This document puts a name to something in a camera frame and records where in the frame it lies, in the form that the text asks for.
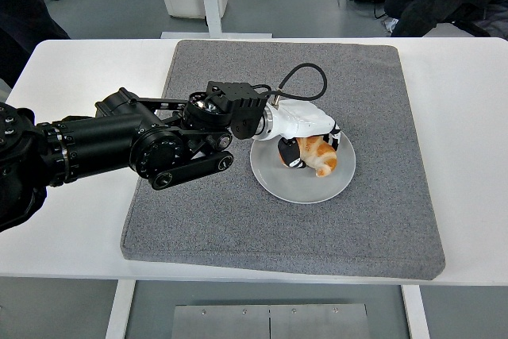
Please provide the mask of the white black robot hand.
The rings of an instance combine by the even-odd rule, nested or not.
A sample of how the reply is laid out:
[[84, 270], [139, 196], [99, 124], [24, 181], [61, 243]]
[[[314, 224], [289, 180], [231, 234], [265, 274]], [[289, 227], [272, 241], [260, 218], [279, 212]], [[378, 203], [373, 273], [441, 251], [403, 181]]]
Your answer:
[[267, 105], [255, 138], [279, 138], [279, 158], [289, 168], [313, 168], [316, 176], [330, 175], [337, 166], [341, 129], [335, 120], [308, 101], [285, 99]]

